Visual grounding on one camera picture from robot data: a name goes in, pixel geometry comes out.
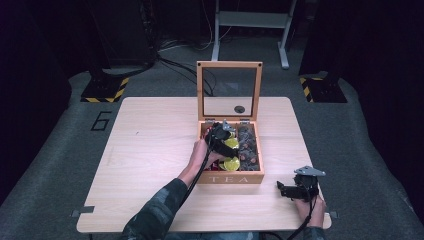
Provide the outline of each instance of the table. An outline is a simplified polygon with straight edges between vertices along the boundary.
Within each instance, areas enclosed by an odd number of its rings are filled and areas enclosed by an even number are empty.
[[[130,97],[119,110],[81,213],[81,233],[121,232],[127,221],[186,166],[197,136],[196,97]],[[294,203],[276,181],[294,185],[293,170],[311,165],[285,97],[261,97],[258,131],[265,177],[262,184],[197,184],[177,213],[174,232],[297,229]],[[331,225],[328,214],[324,227]]]
[[[290,10],[288,13],[260,13],[220,11],[219,0],[215,0],[215,41],[211,60],[218,61],[221,39],[219,35],[220,26],[280,28],[284,29],[281,41],[278,42],[278,52],[280,54],[281,67],[283,69],[289,69],[289,61],[287,59],[285,47],[296,2],[297,0],[291,0]]]

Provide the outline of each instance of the camouflage sleeve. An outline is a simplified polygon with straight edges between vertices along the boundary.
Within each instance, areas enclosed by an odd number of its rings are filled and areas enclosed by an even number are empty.
[[[125,225],[120,240],[163,239],[180,208],[187,186],[175,178]]]
[[[326,240],[324,230],[318,227],[303,229],[303,240]]]

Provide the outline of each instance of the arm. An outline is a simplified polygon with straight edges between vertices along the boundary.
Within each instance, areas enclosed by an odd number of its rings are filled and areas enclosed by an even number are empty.
[[[294,200],[296,204],[296,208],[299,212],[299,216],[302,220],[306,219],[306,217],[309,215],[309,203],[304,202],[300,199]],[[314,210],[312,211],[311,220],[309,221],[307,227],[303,230],[303,239],[304,240],[324,240],[324,214],[325,214],[325,208],[327,207],[325,204],[325,201],[320,197],[317,196],[316,200],[315,198],[312,199],[312,203],[315,202]]]
[[[168,233],[169,227],[174,220],[175,214],[187,192],[188,187],[194,180],[203,163],[207,152],[206,142],[201,139],[195,142],[190,161],[178,178],[160,189],[143,208],[130,219],[125,225],[121,238],[139,239],[163,239]],[[221,156],[216,153],[209,155],[209,166]]]

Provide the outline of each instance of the yellow and black hazard tape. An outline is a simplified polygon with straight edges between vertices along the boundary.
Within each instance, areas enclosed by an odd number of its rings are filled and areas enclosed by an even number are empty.
[[[125,87],[127,86],[129,78],[122,80],[121,85],[119,86],[118,91],[114,97],[110,98],[96,98],[96,97],[81,97],[81,102],[117,102],[121,99],[122,94],[124,94]]]
[[[308,78],[313,80],[322,80],[322,78]],[[300,78],[300,83],[302,84],[303,93],[305,94],[306,100],[308,102],[314,102],[314,99],[312,98],[311,90],[308,87],[306,78]]]

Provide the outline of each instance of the gray carpet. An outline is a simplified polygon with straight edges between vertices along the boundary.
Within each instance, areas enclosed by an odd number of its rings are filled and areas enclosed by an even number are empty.
[[[326,231],[327,237],[424,239],[423,225],[408,204],[402,186],[368,138],[355,90],[340,80],[348,103],[308,103],[297,76],[305,40],[295,39],[288,53],[289,70],[280,66],[277,41],[233,39],[222,43],[220,60],[263,61],[261,95],[291,99],[312,163],[327,173],[320,184],[329,209],[339,214]],[[202,51],[179,47],[160,54],[194,65],[197,60],[209,60],[211,52],[212,46]],[[69,215],[84,204],[122,102],[80,102],[89,79],[88,73],[70,79],[73,94],[69,109],[0,208],[1,239],[88,239],[76,231],[78,219]],[[156,63],[130,78],[123,97],[130,96],[196,96],[196,86]],[[110,122],[105,131],[90,131],[100,111],[111,112],[103,115]],[[290,232],[279,234],[287,237]],[[116,236],[96,234],[94,239]]]

